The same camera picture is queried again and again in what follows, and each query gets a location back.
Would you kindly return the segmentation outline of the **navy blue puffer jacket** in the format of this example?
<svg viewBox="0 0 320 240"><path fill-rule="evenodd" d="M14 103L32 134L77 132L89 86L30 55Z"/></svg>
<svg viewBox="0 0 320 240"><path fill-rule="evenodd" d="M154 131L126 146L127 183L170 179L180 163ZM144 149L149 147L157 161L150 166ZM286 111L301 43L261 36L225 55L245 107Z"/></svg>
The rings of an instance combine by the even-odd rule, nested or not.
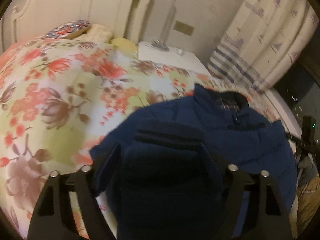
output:
<svg viewBox="0 0 320 240"><path fill-rule="evenodd" d="M285 212L296 162L281 121L236 92L195 85L193 94L133 112L90 151L117 221L117 239L212 239L227 206L225 170L275 180Z"/></svg>

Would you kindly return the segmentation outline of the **white window bench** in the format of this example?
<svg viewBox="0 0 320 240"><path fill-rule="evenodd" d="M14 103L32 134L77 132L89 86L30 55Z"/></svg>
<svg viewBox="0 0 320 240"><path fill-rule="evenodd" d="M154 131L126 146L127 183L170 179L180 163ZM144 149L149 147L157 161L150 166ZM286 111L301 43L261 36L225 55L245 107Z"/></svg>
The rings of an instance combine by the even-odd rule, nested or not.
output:
<svg viewBox="0 0 320 240"><path fill-rule="evenodd" d="M266 91L265 95L269 98L276 112L283 121L286 131L300 138L302 129L284 99L273 88Z"/></svg>

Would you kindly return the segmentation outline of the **sailboat print curtain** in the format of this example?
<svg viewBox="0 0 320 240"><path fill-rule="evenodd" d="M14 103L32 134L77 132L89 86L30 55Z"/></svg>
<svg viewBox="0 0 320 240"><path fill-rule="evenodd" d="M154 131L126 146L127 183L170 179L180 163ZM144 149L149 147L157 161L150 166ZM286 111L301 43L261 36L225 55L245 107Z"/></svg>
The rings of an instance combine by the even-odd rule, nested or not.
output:
<svg viewBox="0 0 320 240"><path fill-rule="evenodd" d="M318 24L307 0L244 0L207 69L212 76L263 93L296 62Z"/></svg>

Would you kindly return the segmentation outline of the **floral bed quilt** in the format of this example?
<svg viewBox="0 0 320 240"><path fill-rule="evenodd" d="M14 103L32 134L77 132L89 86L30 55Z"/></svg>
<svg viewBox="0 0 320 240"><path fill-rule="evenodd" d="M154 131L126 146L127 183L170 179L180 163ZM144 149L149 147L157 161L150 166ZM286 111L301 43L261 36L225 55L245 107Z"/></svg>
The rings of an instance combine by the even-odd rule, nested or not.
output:
<svg viewBox="0 0 320 240"><path fill-rule="evenodd" d="M26 238L52 170L91 164L89 150L135 110L193 93L237 91L270 121L270 98L213 78L204 67L140 61L104 43L37 38L1 55L1 209Z"/></svg>

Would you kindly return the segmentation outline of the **white nightstand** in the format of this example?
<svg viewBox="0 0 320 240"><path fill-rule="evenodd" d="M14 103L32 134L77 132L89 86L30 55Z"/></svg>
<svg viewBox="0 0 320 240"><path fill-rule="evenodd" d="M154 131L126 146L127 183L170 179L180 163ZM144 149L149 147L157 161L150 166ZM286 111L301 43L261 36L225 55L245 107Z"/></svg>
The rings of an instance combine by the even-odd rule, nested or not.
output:
<svg viewBox="0 0 320 240"><path fill-rule="evenodd" d="M180 49L169 47L169 51L160 51L152 48L150 42L141 41L138 45L138 59L140 61L152 61L153 63L174 66L192 72L210 75L207 68L196 57L194 53L184 51L180 55Z"/></svg>

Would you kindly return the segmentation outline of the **slim white desk lamp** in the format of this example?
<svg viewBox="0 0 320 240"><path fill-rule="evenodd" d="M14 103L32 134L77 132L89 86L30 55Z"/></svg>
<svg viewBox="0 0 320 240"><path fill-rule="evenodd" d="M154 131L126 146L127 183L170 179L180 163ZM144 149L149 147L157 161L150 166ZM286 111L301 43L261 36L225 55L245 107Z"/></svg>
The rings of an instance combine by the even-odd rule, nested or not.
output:
<svg viewBox="0 0 320 240"><path fill-rule="evenodd" d="M151 48L155 50L163 51L163 52L168 52L170 50L169 47L166 45L166 42L170 34L170 29L171 29L173 20L175 18L175 14L176 14L176 0L172 0L161 34L158 38L155 38L152 41L152 43L150 44Z"/></svg>

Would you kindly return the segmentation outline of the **patterned round cushion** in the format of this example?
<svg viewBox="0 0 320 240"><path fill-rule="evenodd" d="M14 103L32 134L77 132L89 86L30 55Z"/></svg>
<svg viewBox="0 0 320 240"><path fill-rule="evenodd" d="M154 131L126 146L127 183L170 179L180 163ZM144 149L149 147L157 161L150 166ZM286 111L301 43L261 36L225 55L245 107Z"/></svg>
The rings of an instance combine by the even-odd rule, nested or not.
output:
<svg viewBox="0 0 320 240"><path fill-rule="evenodd" d="M92 24L87 20L67 22L49 31L43 37L71 40L88 31L91 26Z"/></svg>

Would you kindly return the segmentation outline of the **cream yellow pillow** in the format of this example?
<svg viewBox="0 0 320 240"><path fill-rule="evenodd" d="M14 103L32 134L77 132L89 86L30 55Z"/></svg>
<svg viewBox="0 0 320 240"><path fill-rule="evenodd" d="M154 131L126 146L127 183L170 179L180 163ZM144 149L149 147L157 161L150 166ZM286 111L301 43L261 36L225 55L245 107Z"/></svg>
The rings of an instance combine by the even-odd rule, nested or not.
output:
<svg viewBox="0 0 320 240"><path fill-rule="evenodd" d="M105 42L110 43L113 38L113 33L104 25L92 24L91 27L81 34L80 36L74 38L81 42Z"/></svg>

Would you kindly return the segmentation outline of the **white wooden headboard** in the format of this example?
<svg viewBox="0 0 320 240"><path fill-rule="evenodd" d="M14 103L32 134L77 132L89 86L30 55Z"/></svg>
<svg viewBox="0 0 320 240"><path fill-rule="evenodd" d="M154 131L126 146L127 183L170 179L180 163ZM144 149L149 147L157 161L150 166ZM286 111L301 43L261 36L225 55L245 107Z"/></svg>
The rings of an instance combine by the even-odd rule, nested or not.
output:
<svg viewBox="0 0 320 240"><path fill-rule="evenodd" d="M58 25L88 20L115 38L138 43L151 0L5 0L1 5L1 52L42 36Z"/></svg>

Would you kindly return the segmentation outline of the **wall socket plate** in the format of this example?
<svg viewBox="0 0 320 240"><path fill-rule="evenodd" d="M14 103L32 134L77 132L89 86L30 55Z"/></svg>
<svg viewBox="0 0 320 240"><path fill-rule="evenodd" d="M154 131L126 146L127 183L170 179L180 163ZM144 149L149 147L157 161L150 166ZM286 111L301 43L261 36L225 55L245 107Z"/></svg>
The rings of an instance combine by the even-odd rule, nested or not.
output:
<svg viewBox="0 0 320 240"><path fill-rule="evenodd" d="M194 27L192 27L191 25L188 25L186 23L176 21L176 23L174 25L174 30L178 31L180 33L183 33L184 35L191 36L194 32Z"/></svg>

